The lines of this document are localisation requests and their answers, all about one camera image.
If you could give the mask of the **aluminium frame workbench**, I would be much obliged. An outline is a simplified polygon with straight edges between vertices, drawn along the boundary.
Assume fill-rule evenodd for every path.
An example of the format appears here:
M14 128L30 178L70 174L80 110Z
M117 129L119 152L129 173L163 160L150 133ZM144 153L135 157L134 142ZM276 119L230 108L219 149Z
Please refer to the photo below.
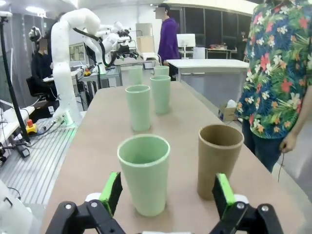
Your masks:
M110 70L106 71L106 74L100 75L100 80L106 80L106 79L115 79L115 86L122 86L122 75L121 75L121 67L120 66L113 66ZM90 76L82 76L78 78L79 82L96 82L96 87L99 87L98 84L98 73L93 72Z

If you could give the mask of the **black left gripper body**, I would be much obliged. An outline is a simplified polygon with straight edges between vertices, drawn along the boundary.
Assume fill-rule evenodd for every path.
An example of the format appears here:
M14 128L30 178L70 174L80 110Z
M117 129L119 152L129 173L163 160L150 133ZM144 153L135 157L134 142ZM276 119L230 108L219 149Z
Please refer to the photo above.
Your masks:
M124 60L125 58L137 59L139 54L136 50L130 50L128 45L121 45L115 52L116 59Z

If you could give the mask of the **light green plastic cup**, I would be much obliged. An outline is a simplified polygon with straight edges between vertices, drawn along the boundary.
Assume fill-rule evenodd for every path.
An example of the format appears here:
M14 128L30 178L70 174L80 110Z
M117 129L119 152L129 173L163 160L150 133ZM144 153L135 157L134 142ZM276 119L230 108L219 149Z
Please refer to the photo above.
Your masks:
M170 150L167 140L152 134L135 135L117 149L133 204L143 216L157 216L165 208Z
M128 70L129 83L131 85L142 84L143 68L141 65L132 66Z
M151 77L150 80L155 113L158 115L168 113L170 109L171 78L161 75Z
M130 111L131 127L142 132L150 128L150 87L148 85L133 85L125 89Z
M155 66L154 76L169 76L169 66Z

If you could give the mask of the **seated person in black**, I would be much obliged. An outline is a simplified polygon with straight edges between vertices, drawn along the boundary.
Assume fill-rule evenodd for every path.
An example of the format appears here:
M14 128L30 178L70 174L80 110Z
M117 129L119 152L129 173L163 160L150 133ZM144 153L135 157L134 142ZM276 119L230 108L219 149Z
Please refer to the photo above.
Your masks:
M45 78L52 75L51 68L52 57L48 54L48 40L40 39L32 56L31 74L34 79L39 93L46 93L49 95L49 100L57 99L57 91L55 84L51 82L44 82Z

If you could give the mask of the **tall cardboard box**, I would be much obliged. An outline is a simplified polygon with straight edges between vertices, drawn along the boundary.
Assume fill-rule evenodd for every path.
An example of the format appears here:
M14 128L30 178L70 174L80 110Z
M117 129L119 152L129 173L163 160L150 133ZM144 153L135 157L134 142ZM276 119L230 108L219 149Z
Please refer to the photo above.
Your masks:
M136 38L137 50L140 53L154 53L154 36L140 36Z

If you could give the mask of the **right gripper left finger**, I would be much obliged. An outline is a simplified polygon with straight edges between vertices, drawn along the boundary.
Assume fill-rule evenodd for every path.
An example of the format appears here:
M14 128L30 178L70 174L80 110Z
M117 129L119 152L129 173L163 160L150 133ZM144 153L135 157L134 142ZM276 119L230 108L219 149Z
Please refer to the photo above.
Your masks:
M112 172L99 198L81 205L60 203L50 221L50 234L83 234L88 229L98 234L126 234L114 219L122 190L120 172Z

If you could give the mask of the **person's left forearm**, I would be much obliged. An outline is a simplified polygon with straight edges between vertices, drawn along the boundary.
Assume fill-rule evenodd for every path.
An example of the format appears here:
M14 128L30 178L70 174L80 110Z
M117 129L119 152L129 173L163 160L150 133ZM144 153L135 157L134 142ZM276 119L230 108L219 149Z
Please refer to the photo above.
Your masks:
M297 139L297 136L301 132L311 111L312 111L312 85L309 85L307 88L306 94L303 98L303 103L302 103L301 111L298 116L297 122L290 132L291 139L293 140Z

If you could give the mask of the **white desk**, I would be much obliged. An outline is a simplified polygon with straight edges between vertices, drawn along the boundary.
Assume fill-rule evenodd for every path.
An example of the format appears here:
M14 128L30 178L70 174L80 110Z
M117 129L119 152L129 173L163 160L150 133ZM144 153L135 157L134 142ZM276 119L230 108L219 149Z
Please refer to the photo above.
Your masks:
M168 63L178 69L177 81L183 73L239 74L248 70L249 64L236 59L170 59Z

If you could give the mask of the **brown plastic cup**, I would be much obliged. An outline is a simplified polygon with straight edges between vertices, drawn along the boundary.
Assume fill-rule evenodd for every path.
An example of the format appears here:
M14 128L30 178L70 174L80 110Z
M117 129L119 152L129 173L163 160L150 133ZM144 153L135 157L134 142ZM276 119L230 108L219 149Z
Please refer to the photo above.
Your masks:
M212 124L198 134L197 193L204 200L212 200L217 173L230 177L244 143L243 134L224 124Z

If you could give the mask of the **person in floral shirt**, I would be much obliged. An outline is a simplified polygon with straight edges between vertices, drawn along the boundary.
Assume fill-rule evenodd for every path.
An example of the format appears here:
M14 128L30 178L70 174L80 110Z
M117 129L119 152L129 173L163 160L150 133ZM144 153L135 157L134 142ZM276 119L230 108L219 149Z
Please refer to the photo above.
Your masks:
M245 54L236 115L245 145L272 171L312 85L312 2L264 0L253 10Z

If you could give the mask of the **person in purple hoodie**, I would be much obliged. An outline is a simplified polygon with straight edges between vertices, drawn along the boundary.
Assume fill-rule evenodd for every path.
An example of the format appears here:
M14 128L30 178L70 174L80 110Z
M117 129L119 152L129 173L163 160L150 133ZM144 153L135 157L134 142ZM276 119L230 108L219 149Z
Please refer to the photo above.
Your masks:
M169 67L169 76L171 77L171 81L176 81L175 75L177 74L177 68L169 64L168 60L180 59L177 42L179 24L170 16L171 11L168 4L161 3L158 7L164 8L158 55L161 57L161 64Z

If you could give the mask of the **person's left hand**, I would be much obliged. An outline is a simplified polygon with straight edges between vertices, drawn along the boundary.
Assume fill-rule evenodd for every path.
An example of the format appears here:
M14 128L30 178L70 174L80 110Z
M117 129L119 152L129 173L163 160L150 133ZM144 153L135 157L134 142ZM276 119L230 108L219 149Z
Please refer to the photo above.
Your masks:
M280 144L280 151L282 153L288 153L295 148L297 140L297 135L293 133L289 133Z

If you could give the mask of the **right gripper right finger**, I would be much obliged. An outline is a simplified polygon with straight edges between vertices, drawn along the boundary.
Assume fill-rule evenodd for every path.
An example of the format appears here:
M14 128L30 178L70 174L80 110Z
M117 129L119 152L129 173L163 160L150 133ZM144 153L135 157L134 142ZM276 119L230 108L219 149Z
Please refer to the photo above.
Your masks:
M212 193L220 220L209 234L284 234L274 207L252 207L245 196L233 193L225 174L216 174Z

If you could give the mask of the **person in dark clothes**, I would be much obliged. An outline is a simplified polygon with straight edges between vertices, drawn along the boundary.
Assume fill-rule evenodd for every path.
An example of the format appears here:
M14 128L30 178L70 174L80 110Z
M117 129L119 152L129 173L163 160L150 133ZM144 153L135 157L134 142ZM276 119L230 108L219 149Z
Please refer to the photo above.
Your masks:
M245 31L241 31L237 37L237 55L239 60L244 59L244 53L246 49L247 36Z

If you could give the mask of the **black tripod pole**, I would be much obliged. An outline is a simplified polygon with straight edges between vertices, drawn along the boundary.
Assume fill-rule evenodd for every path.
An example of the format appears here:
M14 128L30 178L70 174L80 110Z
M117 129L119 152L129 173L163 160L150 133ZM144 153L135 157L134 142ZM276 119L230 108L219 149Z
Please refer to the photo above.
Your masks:
M11 97L11 101L13 104L13 109L15 111L17 120L19 122L19 126L22 130L22 137L24 139L23 145L30 144L30 137L26 131L26 127L24 124L24 120L20 113L20 108L17 102L17 98L14 92L14 87L11 82L11 76L9 72L9 66L8 66L8 60L7 60L7 52L5 47L5 39L4 39L4 24L9 21L9 18L12 17L12 13L6 12L6 11L0 11L0 43L1 43L1 51L2 51L2 57L3 57L3 64L4 64L4 70L6 74L6 80L9 88L9 93Z

